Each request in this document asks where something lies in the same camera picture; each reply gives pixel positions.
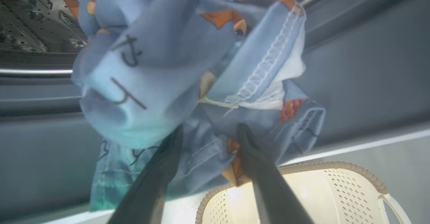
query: light blue cloth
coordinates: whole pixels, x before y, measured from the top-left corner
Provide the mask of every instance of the light blue cloth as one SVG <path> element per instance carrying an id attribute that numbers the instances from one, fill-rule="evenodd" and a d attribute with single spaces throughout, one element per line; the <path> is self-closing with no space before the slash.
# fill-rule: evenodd
<path id="1" fill-rule="evenodd" d="M 234 159 L 227 138 L 235 139 L 238 123 L 250 126 L 276 164 L 315 143 L 324 108 L 290 80 L 282 82 L 284 101 L 303 100 L 293 119 L 283 120 L 279 110 L 238 108 L 258 100 L 287 62 L 304 14 L 282 2 L 262 8 L 232 0 L 96 0 L 90 15 L 90 0 L 77 1 L 89 45 L 77 56 L 72 80 L 82 89 L 83 114 L 105 138 L 92 210 L 115 208 L 181 123 L 184 146 L 169 198 L 227 184 L 221 173 Z M 231 8 L 253 28 L 246 37 L 236 35 L 232 21 L 218 29 L 200 15 Z M 217 76 L 206 94 L 215 105 L 198 103 L 208 71 Z"/>

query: black handwritten marking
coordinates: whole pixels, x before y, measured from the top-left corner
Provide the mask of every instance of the black handwritten marking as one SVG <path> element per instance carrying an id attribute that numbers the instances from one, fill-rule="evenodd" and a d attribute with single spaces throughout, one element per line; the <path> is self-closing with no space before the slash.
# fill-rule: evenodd
<path id="1" fill-rule="evenodd" d="M 104 140 L 103 142 L 101 142 L 101 144 L 103 144 L 103 143 L 104 143 L 104 146 L 103 146 L 104 153 L 103 153 L 103 155 L 101 155 L 98 158 L 98 161 L 100 161 L 102 158 L 104 158 L 105 156 L 107 156 L 109 154 L 109 149 L 106 149 L 108 147 L 108 142 L 106 140 Z"/>
<path id="2" fill-rule="evenodd" d="M 142 51 L 135 52 L 135 48 L 134 48 L 133 43 L 137 41 L 137 38 L 130 37 L 129 35 L 126 35 L 126 37 L 127 37 L 127 39 L 124 42 L 122 42 L 122 43 L 118 44 L 117 46 L 113 47 L 111 49 L 111 51 L 113 51 L 113 50 L 115 50 L 115 49 L 117 49 L 117 48 L 119 48 L 119 47 L 121 47 L 123 45 L 129 44 L 130 48 L 132 50 L 133 62 L 129 62 L 127 60 L 126 54 L 124 52 L 121 52 L 121 57 L 123 58 L 124 63 L 126 63 L 128 66 L 135 67 L 138 64 L 137 57 L 142 54 Z"/>
<path id="3" fill-rule="evenodd" d="M 141 103 L 138 99 L 136 99 L 130 92 L 127 91 L 127 89 L 122 86 L 116 79 L 111 77 L 111 80 L 117 85 L 121 90 L 124 91 L 124 97 L 120 101 L 113 101 L 114 104 L 120 105 L 127 101 L 127 99 L 130 97 L 137 105 L 139 105 L 142 109 L 146 110 L 146 106 Z"/>
<path id="4" fill-rule="evenodd" d="M 146 149 L 152 149 L 152 148 L 158 148 L 158 146 L 151 146 L 149 148 Z M 142 149 L 138 154 L 135 153 L 135 150 L 132 150 L 132 154 L 135 157 L 135 160 L 133 161 L 133 163 L 130 164 L 130 166 L 132 166 L 133 164 L 135 164 L 138 160 L 138 158 L 140 157 L 140 155 L 146 150 L 146 149 Z"/>

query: black tongs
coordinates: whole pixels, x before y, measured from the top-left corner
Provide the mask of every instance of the black tongs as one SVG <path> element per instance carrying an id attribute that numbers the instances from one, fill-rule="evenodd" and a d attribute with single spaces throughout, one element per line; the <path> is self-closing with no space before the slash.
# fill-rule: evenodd
<path id="1" fill-rule="evenodd" d="M 167 185 L 178 170 L 183 139 L 182 126 L 161 143 L 109 224 L 160 224 Z M 252 179 L 262 224 L 312 224 L 303 206 L 275 164 L 270 161 L 249 127 L 238 125 L 238 154 L 244 173 Z"/>

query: blue fabric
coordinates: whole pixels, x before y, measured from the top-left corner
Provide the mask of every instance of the blue fabric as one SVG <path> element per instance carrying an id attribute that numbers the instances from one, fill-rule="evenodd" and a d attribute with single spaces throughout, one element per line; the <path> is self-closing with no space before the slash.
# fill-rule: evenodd
<path id="1" fill-rule="evenodd" d="M 84 116 L 105 138 L 92 210 L 115 208 L 181 123 L 184 144 L 168 198 L 227 184 L 221 173 L 235 158 L 227 140 L 235 139 L 238 123 L 250 126 L 276 164 L 315 143 L 324 108 L 290 80 L 282 83 L 282 111 L 238 107 L 256 101 L 272 83 L 304 14 L 282 2 L 263 8 L 233 0 L 96 0 L 91 15 L 91 0 L 77 1 L 89 45 L 78 54 L 72 80 L 82 90 Z M 237 35 L 232 20 L 218 28 L 201 15 L 226 9 L 237 11 L 253 30 Z M 216 77 L 205 95 L 212 104 L 198 103 L 200 77 L 207 72 Z"/>

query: white laundry basket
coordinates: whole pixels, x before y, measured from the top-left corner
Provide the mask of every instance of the white laundry basket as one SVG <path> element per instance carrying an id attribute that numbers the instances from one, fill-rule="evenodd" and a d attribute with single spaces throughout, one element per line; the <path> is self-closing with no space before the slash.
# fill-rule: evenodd
<path id="1" fill-rule="evenodd" d="M 381 181 L 360 166 L 325 162 L 279 170 L 316 224 L 388 224 L 383 201 L 401 224 L 411 223 Z M 196 224 L 260 224 L 252 183 L 209 192 L 201 201 Z"/>

